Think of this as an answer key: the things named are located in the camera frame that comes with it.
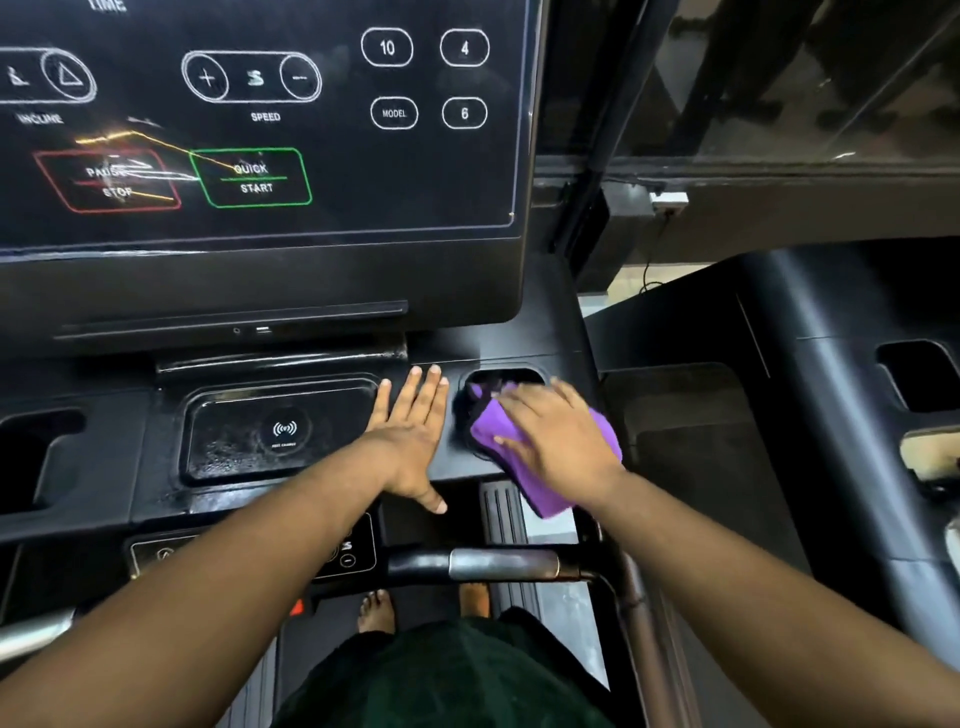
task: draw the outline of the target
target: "hand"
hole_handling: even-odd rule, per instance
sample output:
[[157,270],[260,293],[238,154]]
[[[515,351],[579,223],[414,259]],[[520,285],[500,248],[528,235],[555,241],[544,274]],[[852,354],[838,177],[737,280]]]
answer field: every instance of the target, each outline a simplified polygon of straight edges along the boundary
[[590,507],[624,469],[577,390],[556,378],[550,385],[520,384],[497,395],[528,442],[495,439],[561,496]]
[[367,431],[358,443],[376,443],[390,449],[385,457],[390,460],[393,474],[385,491],[414,498],[428,511],[441,514],[446,513],[446,502],[430,485],[426,469],[444,431],[450,383],[440,376],[440,367],[434,364],[418,394],[421,375],[420,367],[410,370],[392,412],[390,380],[380,382]]

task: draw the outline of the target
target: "person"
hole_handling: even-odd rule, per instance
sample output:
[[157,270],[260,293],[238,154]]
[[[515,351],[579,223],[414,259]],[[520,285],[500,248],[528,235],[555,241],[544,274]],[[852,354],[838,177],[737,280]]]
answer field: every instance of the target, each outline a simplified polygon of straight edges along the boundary
[[[0,725],[214,725],[381,492],[446,510],[426,472],[449,384],[436,367],[420,378],[411,370],[392,410],[384,381],[362,437],[152,567],[0,683]],[[659,582],[771,725],[960,725],[960,675],[628,473],[573,387],[522,384],[499,400],[526,438],[505,445]],[[312,676],[317,692],[295,695],[278,725],[610,725],[602,695],[540,649],[529,624],[469,618],[391,637],[385,593],[362,612],[359,637],[379,632],[381,644],[367,644],[366,657],[334,652],[336,664]],[[362,679],[344,679],[351,661]]]

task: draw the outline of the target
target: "left hand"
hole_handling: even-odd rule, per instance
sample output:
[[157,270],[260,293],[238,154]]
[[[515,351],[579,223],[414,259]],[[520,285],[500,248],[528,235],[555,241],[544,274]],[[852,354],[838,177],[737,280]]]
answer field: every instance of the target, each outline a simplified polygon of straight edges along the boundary
[[396,466],[384,486],[385,491],[411,497],[428,511],[441,514],[446,513],[446,502],[430,485],[426,469],[444,431],[450,383],[445,376],[441,377],[440,367],[434,364],[418,393],[422,374],[420,367],[410,370],[393,411],[390,411],[390,380],[380,382],[373,413],[360,442],[386,445],[392,450],[387,457],[392,466]]

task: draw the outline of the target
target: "right hand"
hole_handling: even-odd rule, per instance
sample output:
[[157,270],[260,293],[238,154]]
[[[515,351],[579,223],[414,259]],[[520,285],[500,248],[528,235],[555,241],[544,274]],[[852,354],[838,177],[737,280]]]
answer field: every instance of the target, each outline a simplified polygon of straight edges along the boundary
[[520,384],[497,401],[527,438],[527,443],[498,437],[550,488],[589,508],[606,497],[624,473],[604,440],[589,407],[572,386],[553,378],[549,387]]

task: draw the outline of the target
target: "microfiber towel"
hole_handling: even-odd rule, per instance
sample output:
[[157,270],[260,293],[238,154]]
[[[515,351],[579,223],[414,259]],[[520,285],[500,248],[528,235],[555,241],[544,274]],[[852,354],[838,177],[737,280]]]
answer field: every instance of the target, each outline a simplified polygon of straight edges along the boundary
[[[516,387],[516,385],[508,383],[503,386],[503,389],[511,389],[512,387]],[[548,519],[551,516],[562,513],[573,505],[569,500],[552,491],[546,483],[533,474],[530,469],[524,465],[519,455],[506,446],[498,445],[493,440],[494,437],[499,436],[508,440],[527,442],[523,433],[520,432],[513,421],[507,416],[507,413],[504,412],[500,402],[492,399],[490,393],[483,392],[479,387],[474,386],[472,394],[480,398],[483,410],[470,425],[469,431],[471,437],[477,445],[492,453],[497,461],[500,462],[507,475],[509,475],[516,485],[519,486],[520,490],[523,491],[527,497],[527,501],[537,515],[541,518]],[[593,420],[597,423],[597,426],[600,427],[600,432],[603,434],[604,440],[607,441],[607,444],[616,454],[617,459],[622,461],[623,451],[616,442],[616,435],[613,433],[613,428],[610,423],[607,422],[607,418],[593,408],[590,409],[590,415],[593,416]]]

